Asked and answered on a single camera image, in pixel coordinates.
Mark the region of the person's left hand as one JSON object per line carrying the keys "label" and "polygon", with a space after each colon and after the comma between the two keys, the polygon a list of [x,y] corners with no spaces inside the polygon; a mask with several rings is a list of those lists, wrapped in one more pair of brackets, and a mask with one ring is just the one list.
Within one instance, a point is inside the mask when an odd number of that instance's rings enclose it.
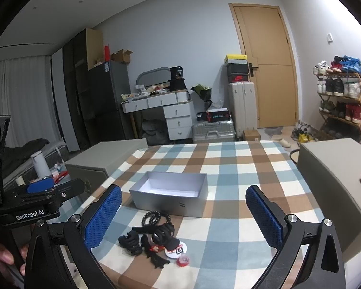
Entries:
{"label": "person's left hand", "polygon": [[[26,260],[28,254],[28,248],[29,248],[29,244],[25,244],[20,248],[20,253],[24,260]],[[13,254],[9,252],[9,250],[7,250],[5,246],[0,244],[0,272],[5,278],[9,279],[8,266],[14,265],[14,263],[15,261]],[[25,276],[25,268],[26,268],[26,264],[24,263],[20,267],[20,273],[23,277]]]}

